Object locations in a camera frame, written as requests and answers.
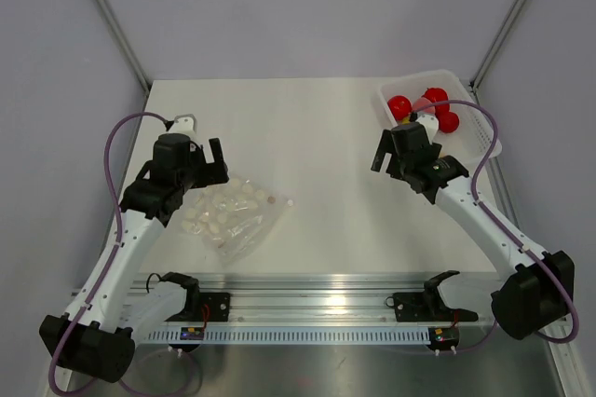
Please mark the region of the red toy tomato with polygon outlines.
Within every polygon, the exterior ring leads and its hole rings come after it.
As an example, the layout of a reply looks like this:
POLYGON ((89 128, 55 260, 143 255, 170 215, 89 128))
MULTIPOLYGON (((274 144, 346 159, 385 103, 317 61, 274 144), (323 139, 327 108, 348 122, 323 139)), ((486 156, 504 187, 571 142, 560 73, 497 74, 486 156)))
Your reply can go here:
POLYGON ((398 122, 408 117, 412 112, 412 104, 410 100, 403 95, 396 95, 387 101, 387 107, 391 115, 398 122))

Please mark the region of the red toy apple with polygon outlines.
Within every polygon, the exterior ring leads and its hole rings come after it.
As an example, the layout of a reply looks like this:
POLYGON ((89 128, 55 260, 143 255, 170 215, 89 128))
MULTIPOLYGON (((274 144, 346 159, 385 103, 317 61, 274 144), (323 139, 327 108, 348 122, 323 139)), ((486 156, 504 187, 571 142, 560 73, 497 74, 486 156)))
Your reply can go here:
POLYGON ((439 130, 445 134, 450 134, 458 130, 460 119, 455 112, 444 112, 437 115, 439 121, 439 130))

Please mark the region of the pink toy peach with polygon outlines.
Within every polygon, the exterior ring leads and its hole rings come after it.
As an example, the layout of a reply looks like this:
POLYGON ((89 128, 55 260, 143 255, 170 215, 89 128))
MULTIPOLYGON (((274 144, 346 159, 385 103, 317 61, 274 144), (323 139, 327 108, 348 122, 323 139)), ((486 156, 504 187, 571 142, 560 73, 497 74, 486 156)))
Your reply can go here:
POLYGON ((420 97, 419 99, 417 99, 412 104, 412 111, 414 113, 426 113, 431 115, 436 114, 436 108, 434 106, 434 103, 426 97, 420 97))

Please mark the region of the clear zip top bag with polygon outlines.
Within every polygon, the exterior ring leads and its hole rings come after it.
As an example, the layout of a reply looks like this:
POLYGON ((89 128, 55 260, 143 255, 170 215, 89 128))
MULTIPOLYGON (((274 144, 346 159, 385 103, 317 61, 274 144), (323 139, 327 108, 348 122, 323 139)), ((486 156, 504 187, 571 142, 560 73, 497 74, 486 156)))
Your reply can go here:
POLYGON ((178 228, 198 237, 224 265, 250 255, 267 238, 294 200, 238 175, 185 196, 178 228))

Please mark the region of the red toy pepper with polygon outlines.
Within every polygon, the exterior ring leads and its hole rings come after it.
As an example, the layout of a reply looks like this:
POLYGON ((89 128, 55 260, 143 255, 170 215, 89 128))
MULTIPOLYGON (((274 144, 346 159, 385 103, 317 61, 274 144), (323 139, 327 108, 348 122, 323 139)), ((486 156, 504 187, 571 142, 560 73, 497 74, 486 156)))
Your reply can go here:
POLYGON ((437 87, 428 88, 423 96, 433 103, 440 103, 449 100, 447 92, 444 89, 437 87))

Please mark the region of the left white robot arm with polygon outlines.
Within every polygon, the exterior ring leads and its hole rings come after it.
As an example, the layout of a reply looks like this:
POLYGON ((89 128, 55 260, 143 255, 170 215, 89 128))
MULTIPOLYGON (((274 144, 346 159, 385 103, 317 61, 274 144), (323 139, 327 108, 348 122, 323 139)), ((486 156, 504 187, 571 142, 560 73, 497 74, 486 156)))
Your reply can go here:
POLYGON ((198 282, 174 273, 141 301, 125 308, 129 288, 172 216, 191 189, 228 182, 219 139, 209 141, 212 161, 189 134, 160 135, 135 180, 116 202, 116 232, 83 289, 60 316, 47 315, 39 334, 51 355, 48 380, 55 393, 58 367, 115 383, 128 370, 137 344, 176 315, 199 313, 198 282))

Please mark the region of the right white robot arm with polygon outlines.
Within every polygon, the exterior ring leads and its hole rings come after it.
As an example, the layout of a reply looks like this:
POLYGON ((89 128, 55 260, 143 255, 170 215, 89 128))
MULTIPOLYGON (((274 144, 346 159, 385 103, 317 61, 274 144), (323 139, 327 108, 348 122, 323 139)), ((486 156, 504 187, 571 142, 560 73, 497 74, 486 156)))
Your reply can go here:
POLYGON ((497 272, 498 281, 474 282, 455 270, 424 283, 418 296, 423 314, 435 322, 474 322, 492 314, 512 338, 541 335, 543 328, 569 316, 574 340, 579 317, 573 301, 575 264, 563 251, 549 253, 521 233, 477 190, 476 177, 455 157, 443 156, 417 122, 384 130, 373 171, 410 186, 451 217, 476 243, 497 272))

